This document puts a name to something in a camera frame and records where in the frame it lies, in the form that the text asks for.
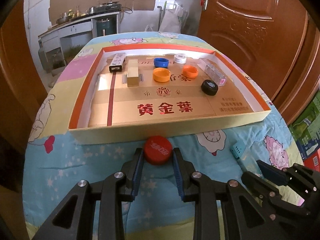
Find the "pink cartoon character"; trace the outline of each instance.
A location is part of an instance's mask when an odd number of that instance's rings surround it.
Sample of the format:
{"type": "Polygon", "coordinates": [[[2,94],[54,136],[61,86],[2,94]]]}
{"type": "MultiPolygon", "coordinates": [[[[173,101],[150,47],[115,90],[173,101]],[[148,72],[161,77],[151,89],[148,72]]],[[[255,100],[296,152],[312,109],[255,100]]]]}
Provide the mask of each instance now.
{"type": "Polygon", "coordinates": [[[268,135],[263,139],[263,141],[266,144],[266,148],[269,152],[271,164],[280,170],[283,168],[288,168],[289,158],[286,150],[283,149],[283,144],[279,143],[278,140],[275,140],[273,137],[268,135]]]}
{"type": "Polygon", "coordinates": [[[127,45],[127,44],[137,44],[137,43],[143,43],[147,42],[143,38],[131,38],[131,39],[118,39],[115,41],[112,41],[114,45],[127,45]]]}
{"type": "Polygon", "coordinates": [[[198,142],[205,147],[213,156],[217,155],[217,150],[223,150],[226,141],[226,134],[222,130],[203,132],[196,134],[198,142]]]}

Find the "metal screw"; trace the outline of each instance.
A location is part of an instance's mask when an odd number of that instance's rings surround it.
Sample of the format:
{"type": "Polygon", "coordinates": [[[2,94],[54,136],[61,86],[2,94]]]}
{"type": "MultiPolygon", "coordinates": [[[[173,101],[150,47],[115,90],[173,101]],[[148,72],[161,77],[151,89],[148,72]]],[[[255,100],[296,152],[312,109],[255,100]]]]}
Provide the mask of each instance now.
{"type": "Polygon", "coordinates": [[[118,171],[115,173],[114,175],[117,179],[122,178],[123,177],[123,173],[121,171],[118,171]]]}
{"type": "Polygon", "coordinates": [[[192,177],[199,179],[202,176],[201,172],[195,171],[192,173],[192,177]]]}
{"type": "Polygon", "coordinates": [[[81,181],[78,182],[79,187],[84,187],[85,185],[87,185],[87,181],[84,179],[82,179],[81,181]]]}
{"type": "Polygon", "coordinates": [[[229,185],[231,187],[237,187],[239,185],[239,183],[238,183],[238,181],[232,179],[232,180],[229,181],[229,185]]]}

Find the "brown door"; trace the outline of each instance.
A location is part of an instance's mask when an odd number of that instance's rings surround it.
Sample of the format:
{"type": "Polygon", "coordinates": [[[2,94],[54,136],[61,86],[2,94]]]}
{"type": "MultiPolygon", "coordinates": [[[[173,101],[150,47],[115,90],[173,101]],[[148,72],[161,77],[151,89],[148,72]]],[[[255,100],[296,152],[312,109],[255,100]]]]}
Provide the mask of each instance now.
{"type": "Polygon", "coordinates": [[[298,0],[209,0],[198,37],[234,61],[273,100],[297,60],[307,25],[298,0]]]}

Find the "white wall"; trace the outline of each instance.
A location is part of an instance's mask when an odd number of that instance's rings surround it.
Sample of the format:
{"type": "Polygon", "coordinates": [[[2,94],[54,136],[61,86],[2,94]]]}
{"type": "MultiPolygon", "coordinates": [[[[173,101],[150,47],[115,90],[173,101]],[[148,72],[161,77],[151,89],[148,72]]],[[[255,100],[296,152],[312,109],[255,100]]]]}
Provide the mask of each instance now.
{"type": "MultiPolygon", "coordinates": [[[[159,9],[157,6],[164,7],[165,1],[167,1],[168,8],[168,6],[173,5],[175,0],[156,0],[153,11],[133,11],[132,14],[125,13],[120,25],[120,32],[144,31],[147,25],[153,25],[154,30],[157,30],[159,21],[159,9]]],[[[51,74],[47,74],[42,68],[38,56],[38,36],[47,31],[48,27],[51,26],[48,14],[49,7],[50,0],[24,0],[24,21],[30,52],[39,76],[47,89],[47,84],[52,76],[51,74]]]]}

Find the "red stripe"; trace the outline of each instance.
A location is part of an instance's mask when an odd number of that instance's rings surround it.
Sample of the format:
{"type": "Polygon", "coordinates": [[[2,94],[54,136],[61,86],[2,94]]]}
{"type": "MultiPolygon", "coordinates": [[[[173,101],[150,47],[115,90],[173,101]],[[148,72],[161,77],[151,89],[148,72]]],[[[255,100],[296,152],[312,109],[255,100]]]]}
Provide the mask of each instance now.
{"type": "Polygon", "coordinates": [[[112,74],[112,79],[111,79],[107,126],[111,126],[111,125],[112,125],[113,97],[114,97],[114,94],[115,94],[116,74],[117,74],[117,73],[114,72],[114,73],[112,74]]]}

